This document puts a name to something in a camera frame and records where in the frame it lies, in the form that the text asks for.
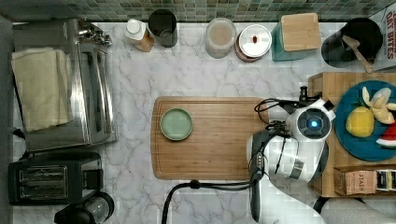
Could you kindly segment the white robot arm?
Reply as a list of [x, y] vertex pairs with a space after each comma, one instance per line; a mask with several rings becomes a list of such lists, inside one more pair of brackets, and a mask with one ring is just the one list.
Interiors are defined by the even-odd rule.
[[257, 224], [326, 224], [317, 210], [278, 189], [271, 177], [311, 181], [327, 160], [326, 139], [334, 119], [332, 103], [318, 99], [290, 112], [279, 127], [249, 137], [250, 213]]

